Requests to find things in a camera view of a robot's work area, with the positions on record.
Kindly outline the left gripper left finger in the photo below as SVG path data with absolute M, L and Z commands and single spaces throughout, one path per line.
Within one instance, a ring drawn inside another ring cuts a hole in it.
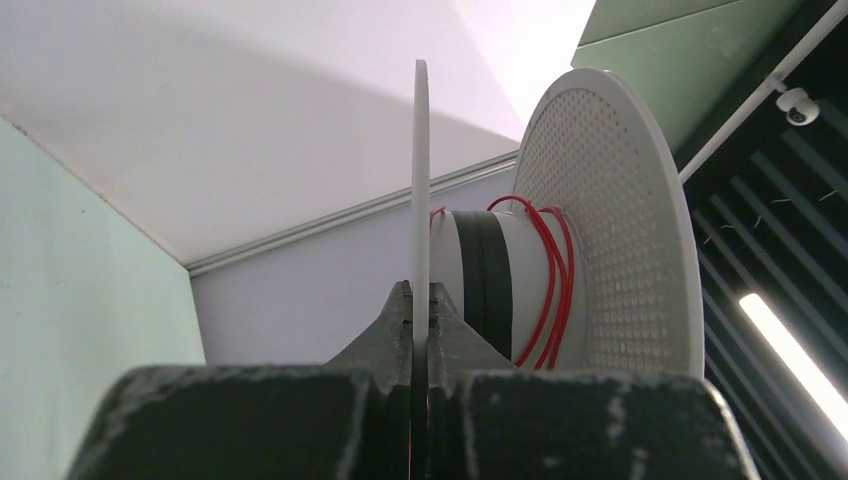
M 108 389 L 70 479 L 405 479 L 411 291 L 322 365 L 148 365 Z

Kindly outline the white perforated cable spool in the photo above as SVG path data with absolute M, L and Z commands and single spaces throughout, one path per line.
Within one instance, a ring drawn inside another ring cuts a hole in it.
M 413 357 L 444 286 L 460 318 L 524 371 L 626 371 L 702 380 L 704 320 L 688 207 L 646 103 L 614 73 L 573 69 L 542 94 L 511 189 L 450 209 L 425 189 L 426 66 L 413 117 Z

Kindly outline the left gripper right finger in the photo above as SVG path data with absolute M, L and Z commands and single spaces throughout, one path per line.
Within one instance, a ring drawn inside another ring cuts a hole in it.
M 430 288 L 431 479 L 755 479 L 718 390 L 685 375 L 524 371 Z

